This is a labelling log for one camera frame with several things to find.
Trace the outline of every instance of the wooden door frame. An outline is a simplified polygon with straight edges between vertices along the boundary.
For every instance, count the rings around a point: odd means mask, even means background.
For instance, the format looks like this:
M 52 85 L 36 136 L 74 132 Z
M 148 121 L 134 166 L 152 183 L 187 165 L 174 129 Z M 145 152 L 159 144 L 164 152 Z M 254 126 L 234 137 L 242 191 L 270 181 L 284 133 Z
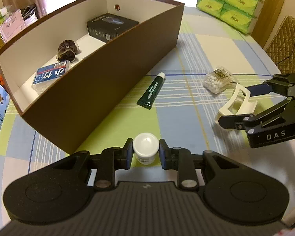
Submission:
M 279 17 L 284 0 L 265 0 L 251 36 L 264 47 Z

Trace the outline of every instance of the plaid tablecloth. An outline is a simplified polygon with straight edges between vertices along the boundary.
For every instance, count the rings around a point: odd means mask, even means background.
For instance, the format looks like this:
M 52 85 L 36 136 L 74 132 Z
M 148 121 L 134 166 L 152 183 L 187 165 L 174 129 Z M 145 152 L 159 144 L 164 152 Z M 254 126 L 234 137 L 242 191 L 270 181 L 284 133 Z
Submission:
M 185 8 L 177 46 L 127 94 L 79 150 L 96 154 L 107 147 L 123 146 L 128 137 L 151 132 L 164 138 L 171 147 L 185 147 L 196 154 L 206 149 L 217 151 L 285 184 L 290 202 L 284 221 L 293 223 L 295 140 L 250 149 L 243 131 L 227 131 L 216 125 L 214 117 L 232 93 L 226 90 L 213 96 L 203 88 L 204 75 L 217 66 L 227 68 L 244 86 L 261 83 L 279 73 L 250 36 L 243 36 L 195 8 Z M 136 105 L 159 72 L 166 73 L 166 81 L 153 108 L 147 110 Z M 273 93 L 259 97 L 256 112 L 282 99 Z M 9 105 L 0 133 L 0 228 L 9 221 L 2 204 L 7 185 L 65 155 L 25 123 L 12 103 Z M 129 171 L 116 172 L 117 180 L 164 181 L 176 177 L 176 171 L 162 170 L 158 158 L 151 166 L 143 166 L 134 158 Z

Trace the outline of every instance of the barcode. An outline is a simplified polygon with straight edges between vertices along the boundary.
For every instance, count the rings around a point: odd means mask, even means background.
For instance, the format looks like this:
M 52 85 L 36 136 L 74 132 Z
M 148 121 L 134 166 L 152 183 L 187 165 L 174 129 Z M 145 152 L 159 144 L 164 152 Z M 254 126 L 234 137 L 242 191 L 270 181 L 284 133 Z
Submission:
M 216 74 L 217 77 L 219 77 L 219 79 L 224 79 L 229 76 L 228 74 L 226 74 L 220 69 L 215 70 L 214 73 Z
M 66 61 L 63 61 L 63 62 L 60 62 L 60 63 L 55 64 L 55 67 L 54 68 L 63 67 L 65 65 L 66 65 Z

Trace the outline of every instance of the ribbed black surface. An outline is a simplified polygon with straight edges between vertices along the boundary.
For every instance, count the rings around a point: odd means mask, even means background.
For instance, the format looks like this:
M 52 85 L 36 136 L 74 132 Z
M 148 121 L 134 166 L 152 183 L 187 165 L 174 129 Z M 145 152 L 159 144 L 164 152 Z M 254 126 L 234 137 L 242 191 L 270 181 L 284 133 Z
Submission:
M 282 228 L 280 222 L 252 227 L 224 221 L 196 193 L 180 191 L 172 182 L 121 182 L 113 191 L 95 194 L 67 221 L 46 226 L 12 221 L 0 236 L 271 236 Z

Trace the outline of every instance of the open box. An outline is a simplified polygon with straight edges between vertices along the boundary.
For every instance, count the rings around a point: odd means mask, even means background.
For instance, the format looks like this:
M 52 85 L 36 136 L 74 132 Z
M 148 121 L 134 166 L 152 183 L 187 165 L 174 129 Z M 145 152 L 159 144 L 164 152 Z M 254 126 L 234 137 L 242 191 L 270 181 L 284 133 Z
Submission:
M 0 71 L 17 111 L 49 141 L 73 153 L 175 47 L 183 9 L 173 0 L 77 0 L 43 17 L 0 49 Z M 104 13 L 140 24 L 104 43 L 89 36 L 86 25 Z M 78 43 L 78 62 L 38 96 L 31 87 L 34 74 L 57 62 L 63 40 Z

